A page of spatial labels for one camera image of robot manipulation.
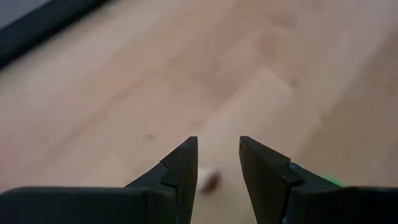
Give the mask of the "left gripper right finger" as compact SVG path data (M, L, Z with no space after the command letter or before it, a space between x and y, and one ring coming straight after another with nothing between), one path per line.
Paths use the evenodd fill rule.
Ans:
M239 159L257 224L284 224L295 187L310 192L341 188L249 136L239 139Z

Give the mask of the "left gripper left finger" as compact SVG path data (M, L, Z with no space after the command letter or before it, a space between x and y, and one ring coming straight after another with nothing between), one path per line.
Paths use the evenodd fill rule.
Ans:
M139 191L132 224L190 224L198 177L198 139L191 136L127 186Z

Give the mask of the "small brown toy mushroom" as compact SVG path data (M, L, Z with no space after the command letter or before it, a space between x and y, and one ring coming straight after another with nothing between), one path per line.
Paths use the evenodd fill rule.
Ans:
M210 194L218 187L221 172L214 167L199 167L197 177L197 191L200 194Z

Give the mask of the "black table frame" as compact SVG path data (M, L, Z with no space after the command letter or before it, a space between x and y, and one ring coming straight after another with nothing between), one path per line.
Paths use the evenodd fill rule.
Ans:
M0 0L0 69L108 0Z

